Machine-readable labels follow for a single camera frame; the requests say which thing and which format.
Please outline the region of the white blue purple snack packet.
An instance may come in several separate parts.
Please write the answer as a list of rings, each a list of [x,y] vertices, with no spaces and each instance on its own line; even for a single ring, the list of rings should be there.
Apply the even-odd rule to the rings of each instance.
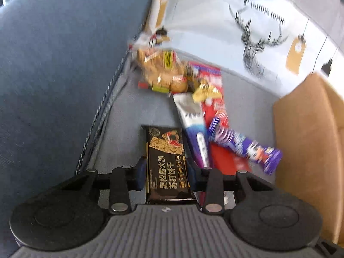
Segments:
[[[201,103],[194,102],[192,93],[174,94],[173,100],[194,161],[199,168],[212,168],[207,127]]]

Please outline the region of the purple Alpenliebe candy bar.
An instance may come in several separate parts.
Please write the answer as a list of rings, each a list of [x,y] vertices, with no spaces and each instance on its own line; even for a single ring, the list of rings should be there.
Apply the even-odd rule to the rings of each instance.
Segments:
[[[233,129],[223,127],[218,117],[212,119],[207,132],[210,142],[214,142],[220,147],[234,152],[239,157],[261,165],[264,173],[268,175],[272,175],[275,172],[282,159],[283,154],[281,150],[263,146],[256,140],[251,140]]]

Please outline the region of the red wafer packet with window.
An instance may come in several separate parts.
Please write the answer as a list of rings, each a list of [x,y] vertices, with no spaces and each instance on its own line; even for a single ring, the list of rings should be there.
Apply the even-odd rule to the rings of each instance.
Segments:
[[[193,90],[192,98],[196,103],[201,103],[206,125],[209,126],[214,117],[217,117],[223,127],[229,127],[221,70],[189,61],[188,77]]]

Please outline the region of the clear bag of biscuits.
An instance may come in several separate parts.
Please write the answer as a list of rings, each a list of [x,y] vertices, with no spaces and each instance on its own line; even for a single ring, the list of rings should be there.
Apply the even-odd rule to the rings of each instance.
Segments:
[[[188,63],[173,50],[148,47],[132,49],[141,70],[138,87],[159,93],[185,93],[188,90]]]

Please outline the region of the plain red snack packet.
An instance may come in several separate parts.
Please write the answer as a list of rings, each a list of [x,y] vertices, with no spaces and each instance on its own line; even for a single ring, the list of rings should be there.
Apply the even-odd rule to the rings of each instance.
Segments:
[[[210,153],[215,168],[224,175],[235,175],[237,171],[252,172],[246,159],[215,143],[210,144]]]

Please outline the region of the black soda cracker packet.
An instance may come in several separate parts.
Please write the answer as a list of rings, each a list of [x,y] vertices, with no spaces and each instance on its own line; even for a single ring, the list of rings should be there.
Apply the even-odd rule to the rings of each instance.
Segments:
[[[143,125],[146,134],[146,199],[149,204],[195,204],[189,186],[182,129]]]

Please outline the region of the brown cardboard box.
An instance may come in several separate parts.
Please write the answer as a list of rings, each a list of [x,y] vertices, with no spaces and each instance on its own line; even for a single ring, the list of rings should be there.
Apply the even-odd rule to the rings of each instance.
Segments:
[[[273,120],[277,187],[313,205],[321,236],[343,246],[343,98],[312,73],[274,103]]]

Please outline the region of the small yellow snack packet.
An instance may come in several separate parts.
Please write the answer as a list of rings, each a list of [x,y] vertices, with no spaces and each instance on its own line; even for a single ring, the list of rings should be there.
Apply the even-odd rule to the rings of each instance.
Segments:
[[[195,103],[202,103],[207,99],[222,99],[222,93],[220,90],[209,83],[206,79],[198,79],[195,85],[195,91],[193,92],[192,99]]]

